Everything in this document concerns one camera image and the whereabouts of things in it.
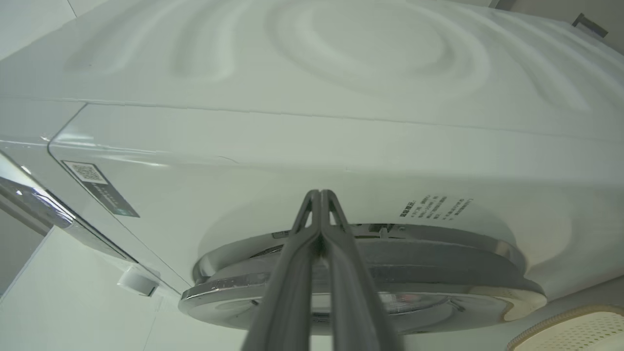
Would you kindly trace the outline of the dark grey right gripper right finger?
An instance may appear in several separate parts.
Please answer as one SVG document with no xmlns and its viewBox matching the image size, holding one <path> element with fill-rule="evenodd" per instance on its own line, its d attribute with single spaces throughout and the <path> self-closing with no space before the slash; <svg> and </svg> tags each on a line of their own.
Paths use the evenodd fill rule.
<svg viewBox="0 0 624 351">
<path fill-rule="evenodd" d="M 331 282 L 335 351 L 404 349 L 377 293 L 337 195 L 321 191 L 321 235 Z"/>
</svg>

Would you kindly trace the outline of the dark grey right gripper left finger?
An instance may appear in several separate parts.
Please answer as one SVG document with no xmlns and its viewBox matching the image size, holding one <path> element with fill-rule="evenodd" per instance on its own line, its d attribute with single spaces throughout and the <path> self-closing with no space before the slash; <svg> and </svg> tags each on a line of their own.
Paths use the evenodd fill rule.
<svg viewBox="0 0 624 351">
<path fill-rule="evenodd" d="M 242 346 L 244 351 L 308 351 L 312 267 L 320 254 L 321 192 L 306 194 Z"/>
</svg>

